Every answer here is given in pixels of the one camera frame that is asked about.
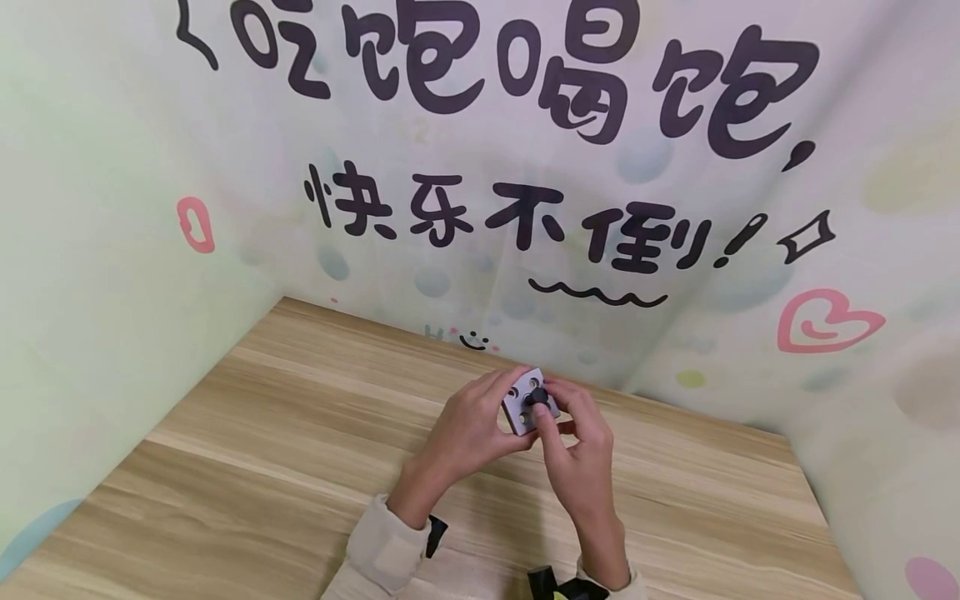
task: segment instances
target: wood grain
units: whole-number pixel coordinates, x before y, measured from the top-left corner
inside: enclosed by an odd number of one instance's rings
[[[2,600],[316,600],[444,401],[509,362],[282,300],[0,586]],[[782,437],[594,388],[654,600],[859,598]],[[539,447],[451,490],[407,598],[528,598],[572,575]]]

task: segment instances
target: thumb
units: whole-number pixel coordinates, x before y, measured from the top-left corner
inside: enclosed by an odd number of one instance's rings
[[[560,438],[557,422],[545,405],[534,404],[534,422],[537,424],[540,439],[543,440],[543,456],[548,461],[561,460],[560,457],[566,454],[566,447]]]

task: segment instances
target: pink shape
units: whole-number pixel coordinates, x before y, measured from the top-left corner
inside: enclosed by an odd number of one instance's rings
[[[956,578],[933,559],[910,559],[903,573],[910,589],[920,600],[960,600],[960,585]]]
[[[811,340],[832,340],[839,335],[836,331],[817,331],[812,321],[801,323],[800,331]]]
[[[191,210],[197,215],[197,221],[200,221],[200,230],[204,234],[203,240],[193,236],[193,228],[190,226],[190,217],[187,214]],[[190,248],[201,254],[213,252],[213,230],[210,227],[210,213],[207,212],[204,201],[193,196],[181,198],[177,203],[177,216],[180,217],[180,230],[183,231],[183,237],[186,238]]]
[[[867,330],[850,340],[841,340],[833,344],[798,344],[792,341],[790,333],[793,330],[793,321],[797,317],[797,311],[811,300],[826,300],[830,303],[830,311],[824,317],[825,323],[836,325],[860,321],[867,324]],[[879,313],[870,310],[850,310],[850,300],[842,292],[826,288],[809,290],[799,294],[783,307],[783,313],[780,315],[780,325],[777,328],[777,346],[783,352],[797,354],[838,352],[872,336],[886,322],[886,318]],[[800,329],[804,335],[815,340],[829,340],[838,335],[833,332],[817,331],[810,321],[801,323]]]

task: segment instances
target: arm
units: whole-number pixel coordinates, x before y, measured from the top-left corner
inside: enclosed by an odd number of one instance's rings
[[[527,367],[495,371],[469,382],[447,401],[423,449],[400,473],[388,496],[360,518],[347,557],[321,600],[387,600],[413,579],[426,549],[427,519],[456,482],[508,454],[529,450],[537,436],[504,433],[500,401]]]
[[[611,599],[646,600],[643,581],[627,561],[625,530],[613,506],[613,432],[590,393],[550,379],[547,391],[572,421],[557,424],[534,407],[550,485],[573,519],[582,553],[577,576],[611,591]],[[562,435],[579,442],[564,446]]]

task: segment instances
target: beige sleeve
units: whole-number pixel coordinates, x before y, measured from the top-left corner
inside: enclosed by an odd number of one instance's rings
[[[377,496],[350,534],[347,557],[321,600],[395,597],[420,567],[429,535],[429,525],[410,529],[387,510],[386,494]]]
[[[577,561],[577,578],[585,579],[600,586],[584,572],[584,560],[582,558]],[[636,572],[635,566],[630,565],[630,584],[620,591],[610,592],[610,600],[647,600],[647,587],[643,585],[643,578]]]

